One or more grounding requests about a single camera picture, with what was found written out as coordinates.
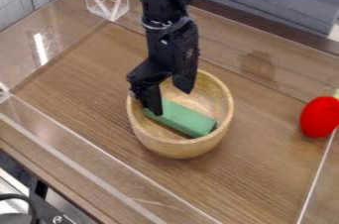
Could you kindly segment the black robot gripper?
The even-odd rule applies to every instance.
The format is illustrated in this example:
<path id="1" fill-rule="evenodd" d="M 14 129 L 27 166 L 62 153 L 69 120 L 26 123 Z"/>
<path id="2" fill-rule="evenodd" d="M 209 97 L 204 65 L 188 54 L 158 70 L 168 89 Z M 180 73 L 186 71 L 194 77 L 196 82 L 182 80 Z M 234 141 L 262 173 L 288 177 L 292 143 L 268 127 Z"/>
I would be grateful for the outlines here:
<path id="1" fill-rule="evenodd" d="M 172 74 L 173 86 L 189 94 L 194 87 L 198 64 L 198 29 L 182 17 L 176 23 L 143 26 L 147 58 L 126 75 L 130 96 L 155 116 L 162 114 L 160 83 L 145 81 Z"/>

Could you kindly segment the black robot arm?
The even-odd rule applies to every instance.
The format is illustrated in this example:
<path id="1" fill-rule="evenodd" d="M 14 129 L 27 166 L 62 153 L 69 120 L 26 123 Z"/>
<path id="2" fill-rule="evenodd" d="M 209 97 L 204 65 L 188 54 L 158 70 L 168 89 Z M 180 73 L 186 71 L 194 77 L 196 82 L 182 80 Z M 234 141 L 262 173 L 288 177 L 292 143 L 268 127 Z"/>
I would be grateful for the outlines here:
<path id="1" fill-rule="evenodd" d="M 162 114 L 160 84 L 170 79 L 190 93 L 198 67 L 198 28 L 188 14 L 192 0 L 138 0 L 145 31 L 146 59 L 127 73 L 129 91 L 142 107 Z"/>

